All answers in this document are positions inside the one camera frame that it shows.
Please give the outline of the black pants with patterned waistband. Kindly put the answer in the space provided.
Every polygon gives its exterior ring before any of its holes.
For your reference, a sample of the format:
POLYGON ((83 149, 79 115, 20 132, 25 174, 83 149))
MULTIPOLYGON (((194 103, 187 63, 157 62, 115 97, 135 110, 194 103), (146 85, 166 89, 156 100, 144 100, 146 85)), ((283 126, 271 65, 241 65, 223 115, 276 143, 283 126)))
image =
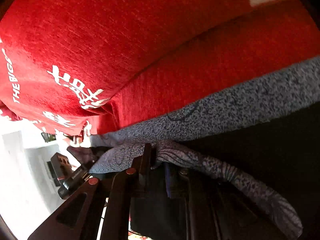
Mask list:
POLYGON ((130 167, 150 143, 157 165, 228 182, 290 239, 319 239, 319 57, 90 141, 67 150, 92 173, 130 167))

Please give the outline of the red printed sofa cover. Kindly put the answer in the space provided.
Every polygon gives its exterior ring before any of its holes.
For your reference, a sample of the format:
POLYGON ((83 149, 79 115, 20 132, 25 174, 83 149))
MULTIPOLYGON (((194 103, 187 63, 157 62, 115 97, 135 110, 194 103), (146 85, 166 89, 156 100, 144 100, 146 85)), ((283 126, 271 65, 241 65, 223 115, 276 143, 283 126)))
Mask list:
POLYGON ((103 134, 319 55, 319 0, 1 0, 1 116, 103 134))

